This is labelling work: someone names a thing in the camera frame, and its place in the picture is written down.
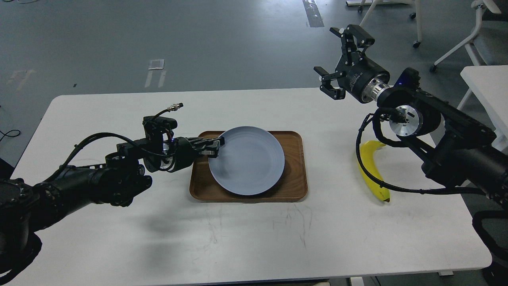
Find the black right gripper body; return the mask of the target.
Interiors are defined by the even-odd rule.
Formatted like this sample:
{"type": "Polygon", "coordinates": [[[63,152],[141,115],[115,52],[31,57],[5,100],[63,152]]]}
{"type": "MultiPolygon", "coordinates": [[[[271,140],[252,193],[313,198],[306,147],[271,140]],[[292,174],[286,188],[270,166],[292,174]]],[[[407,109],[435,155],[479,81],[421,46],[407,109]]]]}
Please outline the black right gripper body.
{"type": "Polygon", "coordinates": [[[385,68],[363,54],[341,56],[337,71],[343,74],[337,80],[339,87],[362,104],[375,100],[374,87],[380,83],[387,85],[390,79],[385,68]]]}

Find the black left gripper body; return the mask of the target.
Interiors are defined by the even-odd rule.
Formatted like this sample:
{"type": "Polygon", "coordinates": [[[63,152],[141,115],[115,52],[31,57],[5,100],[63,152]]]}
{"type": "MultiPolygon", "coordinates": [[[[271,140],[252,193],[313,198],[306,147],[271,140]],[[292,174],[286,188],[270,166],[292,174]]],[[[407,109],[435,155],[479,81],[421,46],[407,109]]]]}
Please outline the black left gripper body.
{"type": "Polygon", "coordinates": [[[163,142],[163,158],[160,163],[160,170],[170,173],[182,170],[191,166],[198,157],[196,150],[196,137],[177,137],[170,141],[163,142]]]}

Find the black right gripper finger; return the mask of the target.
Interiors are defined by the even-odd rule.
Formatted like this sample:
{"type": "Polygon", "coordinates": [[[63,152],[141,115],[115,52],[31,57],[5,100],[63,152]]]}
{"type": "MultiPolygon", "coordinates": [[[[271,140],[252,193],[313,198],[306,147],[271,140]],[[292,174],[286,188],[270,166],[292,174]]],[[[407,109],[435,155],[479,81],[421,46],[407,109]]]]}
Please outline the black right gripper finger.
{"type": "Polygon", "coordinates": [[[357,24],[346,28],[330,27],[329,31],[341,39],[341,59],[339,66],[353,66],[366,58],[366,50],[375,43],[372,35],[357,24]]]}
{"type": "Polygon", "coordinates": [[[338,79],[344,77],[345,73],[343,71],[329,73],[321,66],[314,66],[314,71],[319,74],[321,80],[320,91],[333,100],[342,100],[345,98],[345,89],[343,87],[333,87],[332,85],[333,81],[338,81],[338,79]]]}

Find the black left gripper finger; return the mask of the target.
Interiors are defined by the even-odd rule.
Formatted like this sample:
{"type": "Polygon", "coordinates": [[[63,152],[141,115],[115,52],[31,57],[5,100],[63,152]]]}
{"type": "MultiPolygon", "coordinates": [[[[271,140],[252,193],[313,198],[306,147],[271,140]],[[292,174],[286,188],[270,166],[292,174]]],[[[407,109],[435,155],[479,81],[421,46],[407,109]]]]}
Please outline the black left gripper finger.
{"type": "Polygon", "coordinates": [[[194,148],[205,148],[206,146],[223,146],[225,144],[224,137],[205,138],[205,137],[190,137],[189,143],[194,148]]]}
{"type": "Polygon", "coordinates": [[[209,158],[217,158],[220,148],[201,148],[196,149],[196,157],[209,157],[209,158]]]}

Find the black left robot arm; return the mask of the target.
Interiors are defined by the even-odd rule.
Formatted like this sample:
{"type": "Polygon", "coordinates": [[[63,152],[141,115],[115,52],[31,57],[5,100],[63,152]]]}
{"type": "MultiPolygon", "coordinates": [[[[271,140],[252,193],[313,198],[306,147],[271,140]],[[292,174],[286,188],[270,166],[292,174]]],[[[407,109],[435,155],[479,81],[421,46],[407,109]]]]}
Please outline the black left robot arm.
{"type": "Polygon", "coordinates": [[[12,281],[39,254],[36,235],[71,213],[91,204],[127,207],[151,187],[149,172],[175,172],[203,156],[215,158],[223,137],[177,137],[165,130],[158,135],[131,139],[109,132],[86,137],[75,145],[66,161],[35,186],[22,178],[1,179],[1,284],[12,281]],[[102,138],[123,140],[104,164],[77,167],[69,162],[88,144],[102,138]]]}

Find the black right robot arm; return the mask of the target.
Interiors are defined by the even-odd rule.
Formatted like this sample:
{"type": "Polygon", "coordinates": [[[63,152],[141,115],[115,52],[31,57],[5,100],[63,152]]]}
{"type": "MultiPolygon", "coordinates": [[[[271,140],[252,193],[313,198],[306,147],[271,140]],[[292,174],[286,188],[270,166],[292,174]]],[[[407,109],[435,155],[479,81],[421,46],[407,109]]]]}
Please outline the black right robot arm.
{"type": "Polygon", "coordinates": [[[389,72],[366,56],[375,40],[362,27],[329,29],[341,40],[341,58],[334,73],[316,66],[320,90],[333,100],[351,94],[359,103],[376,102],[377,109],[361,124],[355,142],[357,162],[363,174],[379,187],[420,194],[479,194],[495,201],[502,211],[481,211],[472,217],[472,226],[488,250],[507,260],[500,247],[484,229],[484,219],[507,219],[507,155],[492,146],[493,130],[445,101],[423,91],[419,72],[406,68],[396,83],[389,85],[389,72]],[[364,165],[360,144],[363,131],[372,125],[384,145],[409,148],[423,162],[425,177],[440,189],[406,189],[375,177],[364,165]]]}

